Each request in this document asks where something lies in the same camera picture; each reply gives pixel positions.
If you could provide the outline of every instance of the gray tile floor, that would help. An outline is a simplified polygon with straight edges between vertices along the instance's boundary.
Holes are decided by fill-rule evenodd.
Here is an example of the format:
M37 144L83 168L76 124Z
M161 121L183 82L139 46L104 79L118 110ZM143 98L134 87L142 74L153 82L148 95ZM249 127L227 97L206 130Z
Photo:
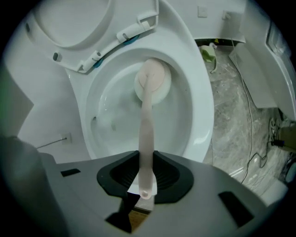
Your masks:
M251 149L251 118L240 75L228 55L232 47L216 49L217 71L210 74L213 63L206 63L213 91L215 120L212 142L204 163L216 166L242 182ZM249 95L253 116L252 154L265 154L269 119L279 119L277 109L257 109ZM243 184L261 196L279 177L288 153L269 145L268 159L260 168L260 158L250 162Z

